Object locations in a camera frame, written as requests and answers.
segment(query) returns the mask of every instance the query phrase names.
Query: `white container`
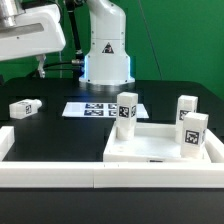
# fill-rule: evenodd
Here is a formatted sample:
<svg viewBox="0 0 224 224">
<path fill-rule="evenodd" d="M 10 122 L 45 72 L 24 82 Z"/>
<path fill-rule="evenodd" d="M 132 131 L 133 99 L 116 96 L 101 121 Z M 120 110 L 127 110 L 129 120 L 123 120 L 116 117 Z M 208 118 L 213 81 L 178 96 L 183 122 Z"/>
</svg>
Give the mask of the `white container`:
<svg viewBox="0 0 224 224">
<path fill-rule="evenodd" d="M 3 126 L 0 129 L 0 161 L 4 159 L 14 142 L 14 127 Z"/>
<path fill-rule="evenodd" d="M 40 100 L 25 99 L 9 105 L 11 118 L 23 119 L 30 115 L 36 114 L 38 108 L 42 106 Z"/>
<path fill-rule="evenodd" d="M 181 157 L 181 145 L 175 142 L 175 125 L 136 123 L 130 141 L 116 138 L 114 124 L 104 154 L 104 162 L 190 162 L 211 163 L 207 151 L 201 159 Z"/>
</svg>

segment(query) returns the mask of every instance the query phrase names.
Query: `cable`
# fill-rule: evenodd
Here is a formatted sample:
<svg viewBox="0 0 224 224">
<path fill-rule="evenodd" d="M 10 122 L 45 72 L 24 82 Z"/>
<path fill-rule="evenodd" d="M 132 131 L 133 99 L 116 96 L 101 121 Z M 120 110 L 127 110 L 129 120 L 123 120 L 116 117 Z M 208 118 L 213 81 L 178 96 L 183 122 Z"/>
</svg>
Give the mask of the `cable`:
<svg viewBox="0 0 224 224">
<path fill-rule="evenodd" d="M 157 55 L 156 55 L 156 51 L 155 51 L 155 47 L 154 47 L 154 44 L 153 44 L 153 41 L 152 41 L 149 26 L 148 26 L 147 20 L 145 18 L 145 13 L 144 13 L 144 10 L 142 8 L 142 2 L 141 2 L 141 0 L 137 0 L 137 2 L 138 2 L 139 9 L 140 9 L 140 12 L 141 12 L 144 24 L 145 24 L 145 28 L 146 28 L 147 36 L 148 36 L 148 39 L 149 39 L 149 43 L 150 43 L 151 48 L 152 48 L 153 56 L 154 56 L 154 59 L 156 61 L 156 65 L 157 65 L 158 72 L 159 72 L 159 75 L 160 75 L 160 80 L 163 80 L 163 74 L 162 74 L 162 71 L 161 71 L 161 68 L 160 68 L 160 65 L 159 65 L 159 61 L 158 61 L 158 58 L 157 58 Z"/>
<path fill-rule="evenodd" d="M 72 65 L 72 62 L 71 61 L 62 61 L 62 62 L 55 62 L 55 63 L 45 64 L 43 68 L 46 69 L 46 68 L 53 67 L 53 66 L 68 65 L 68 64 Z M 27 78 L 32 78 L 36 74 L 38 74 L 38 70 L 37 69 L 35 69 L 34 71 L 28 73 L 26 75 L 26 77 Z"/>
</svg>

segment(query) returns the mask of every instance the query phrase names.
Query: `white block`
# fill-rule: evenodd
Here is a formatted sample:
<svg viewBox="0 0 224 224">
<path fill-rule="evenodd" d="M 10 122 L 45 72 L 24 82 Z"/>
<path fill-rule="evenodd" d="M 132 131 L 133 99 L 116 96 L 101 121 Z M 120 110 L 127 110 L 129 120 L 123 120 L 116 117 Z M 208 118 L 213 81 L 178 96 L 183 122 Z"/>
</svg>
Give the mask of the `white block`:
<svg viewBox="0 0 224 224">
<path fill-rule="evenodd" d="M 138 94 L 123 92 L 117 95 L 117 138 L 130 140 L 134 137 L 137 120 Z"/>
<path fill-rule="evenodd" d="M 38 108 L 42 106 L 40 100 L 25 99 L 9 105 L 9 112 L 11 118 L 23 119 L 30 115 L 36 114 Z"/>
<path fill-rule="evenodd" d="M 0 161 L 4 159 L 14 142 L 14 127 L 3 126 L 0 129 Z"/>
<path fill-rule="evenodd" d="M 178 98 L 176 115 L 176 137 L 175 141 L 181 144 L 183 120 L 188 112 L 196 112 L 198 97 L 182 95 Z"/>
<path fill-rule="evenodd" d="M 181 156 L 200 159 L 205 151 L 208 115 L 189 112 L 183 122 Z"/>
</svg>

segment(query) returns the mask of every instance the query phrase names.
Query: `black and white pattern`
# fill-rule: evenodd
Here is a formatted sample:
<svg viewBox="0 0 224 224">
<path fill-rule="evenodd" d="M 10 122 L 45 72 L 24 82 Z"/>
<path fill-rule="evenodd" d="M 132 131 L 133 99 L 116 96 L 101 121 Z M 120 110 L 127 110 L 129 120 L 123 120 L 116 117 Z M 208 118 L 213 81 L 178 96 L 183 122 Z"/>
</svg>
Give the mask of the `black and white pattern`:
<svg viewBox="0 0 224 224">
<path fill-rule="evenodd" d="M 128 107 L 119 107 L 119 117 L 129 117 L 129 108 Z"/>
<path fill-rule="evenodd" d="M 117 109 L 117 104 L 116 103 L 109 103 L 108 104 L 108 109 L 109 110 L 116 110 Z"/>
<path fill-rule="evenodd" d="M 103 116 L 103 110 L 85 110 L 85 116 L 100 117 Z"/>
<path fill-rule="evenodd" d="M 26 106 L 26 114 L 31 114 L 32 113 L 32 107 L 31 105 Z"/>
<path fill-rule="evenodd" d="M 103 103 L 87 103 L 86 109 L 103 109 Z"/>
<path fill-rule="evenodd" d="M 117 111 L 116 110 L 109 110 L 109 116 L 110 117 L 116 117 Z"/>
<path fill-rule="evenodd" d="M 186 130 L 185 142 L 198 145 L 199 143 L 199 132 Z"/>
<path fill-rule="evenodd" d="M 179 120 L 183 121 L 184 117 L 189 113 L 190 111 L 188 110 L 180 110 L 180 115 L 179 115 Z"/>
<path fill-rule="evenodd" d="M 133 106 L 131 108 L 131 117 L 134 117 L 136 115 L 136 106 Z"/>
</svg>

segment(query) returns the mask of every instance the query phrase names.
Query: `white tray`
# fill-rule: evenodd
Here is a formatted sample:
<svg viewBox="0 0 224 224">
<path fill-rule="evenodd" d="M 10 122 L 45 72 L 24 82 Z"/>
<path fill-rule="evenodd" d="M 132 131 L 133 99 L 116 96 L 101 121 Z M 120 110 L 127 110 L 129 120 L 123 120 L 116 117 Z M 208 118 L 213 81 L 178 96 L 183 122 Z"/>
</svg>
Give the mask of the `white tray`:
<svg viewBox="0 0 224 224">
<path fill-rule="evenodd" d="M 193 159 L 181 158 L 180 148 L 180 144 L 175 142 L 175 125 L 136 123 L 134 138 L 121 141 L 116 138 L 114 123 L 103 161 L 211 163 L 207 150 L 202 159 Z"/>
</svg>

